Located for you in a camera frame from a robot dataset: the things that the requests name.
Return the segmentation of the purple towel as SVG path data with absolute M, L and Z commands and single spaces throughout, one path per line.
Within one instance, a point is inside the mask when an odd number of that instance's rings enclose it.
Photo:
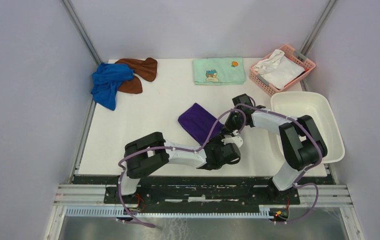
M 198 103 L 194 103 L 178 117 L 181 127 L 201 146 L 206 141 L 216 120 L 216 117 Z

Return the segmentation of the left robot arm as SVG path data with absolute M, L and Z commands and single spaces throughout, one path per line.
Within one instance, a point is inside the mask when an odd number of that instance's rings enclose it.
M 118 178 L 116 197 L 125 204 L 132 202 L 140 179 L 167 164 L 207 171 L 237 164 L 243 143 L 243 138 L 236 132 L 231 135 L 220 133 L 201 146 L 171 142 L 164 139 L 161 132 L 148 134 L 125 145 L 124 158 L 118 163 L 123 171 Z

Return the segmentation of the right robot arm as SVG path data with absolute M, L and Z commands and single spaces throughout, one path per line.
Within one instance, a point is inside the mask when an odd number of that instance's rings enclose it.
M 270 178 L 266 191 L 271 203 L 280 204 L 287 198 L 287 190 L 295 187 L 307 170 L 319 165 L 327 156 L 325 141 L 309 115 L 291 117 L 262 105 L 255 106 L 247 94 L 234 97 L 232 102 L 239 111 L 228 117 L 224 125 L 227 131 L 249 126 L 267 130 L 280 138 L 284 163 Z

